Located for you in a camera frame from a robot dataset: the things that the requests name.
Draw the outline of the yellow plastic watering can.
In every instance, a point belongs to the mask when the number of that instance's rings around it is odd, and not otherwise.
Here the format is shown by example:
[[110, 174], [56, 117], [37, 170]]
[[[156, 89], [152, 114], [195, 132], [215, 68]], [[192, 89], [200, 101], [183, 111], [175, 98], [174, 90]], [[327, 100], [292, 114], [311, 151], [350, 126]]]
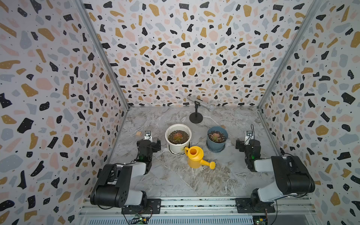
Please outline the yellow plastic watering can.
[[187, 156], [187, 164], [194, 169], [201, 166], [208, 166], [210, 169], [215, 169], [215, 162], [207, 162], [203, 159], [204, 151], [198, 146], [192, 146], [190, 148], [185, 147], [185, 155]]

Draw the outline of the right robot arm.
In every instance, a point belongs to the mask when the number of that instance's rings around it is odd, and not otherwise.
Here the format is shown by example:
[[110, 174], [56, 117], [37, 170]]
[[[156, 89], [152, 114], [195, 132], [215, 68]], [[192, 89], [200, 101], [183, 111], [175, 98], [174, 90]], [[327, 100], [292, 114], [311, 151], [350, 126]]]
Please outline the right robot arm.
[[245, 163], [251, 172], [273, 173], [275, 181], [256, 188], [248, 198], [236, 198], [238, 213], [275, 213], [274, 203], [282, 198], [304, 197], [315, 191], [315, 182], [298, 156], [261, 158], [258, 140], [236, 140], [236, 149], [245, 153]]

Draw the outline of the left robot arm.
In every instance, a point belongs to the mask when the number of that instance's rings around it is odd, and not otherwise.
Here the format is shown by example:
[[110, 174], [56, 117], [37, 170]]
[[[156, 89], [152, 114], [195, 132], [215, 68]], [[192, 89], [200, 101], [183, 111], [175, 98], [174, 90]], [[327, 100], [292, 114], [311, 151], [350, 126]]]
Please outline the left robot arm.
[[92, 205], [103, 209], [130, 208], [143, 212], [147, 208], [145, 191], [130, 189], [133, 178], [149, 173], [155, 152], [161, 150], [161, 141], [137, 141], [137, 157], [129, 164], [106, 164], [101, 170], [90, 195]]

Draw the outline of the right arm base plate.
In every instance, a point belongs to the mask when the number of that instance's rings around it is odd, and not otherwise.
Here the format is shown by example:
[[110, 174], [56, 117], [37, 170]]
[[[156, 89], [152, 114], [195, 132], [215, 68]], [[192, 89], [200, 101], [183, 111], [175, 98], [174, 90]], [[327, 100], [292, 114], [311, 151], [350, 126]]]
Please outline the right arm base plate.
[[251, 198], [236, 198], [235, 205], [238, 213], [275, 213], [273, 203], [252, 200]]

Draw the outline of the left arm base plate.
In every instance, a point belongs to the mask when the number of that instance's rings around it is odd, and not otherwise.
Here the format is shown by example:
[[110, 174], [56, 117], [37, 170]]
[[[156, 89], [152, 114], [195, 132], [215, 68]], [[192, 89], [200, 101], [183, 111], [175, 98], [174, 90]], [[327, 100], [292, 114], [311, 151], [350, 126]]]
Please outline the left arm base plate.
[[142, 201], [140, 205], [129, 205], [122, 208], [122, 214], [159, 214], [161, 209], [161, 199], [151, 198]]

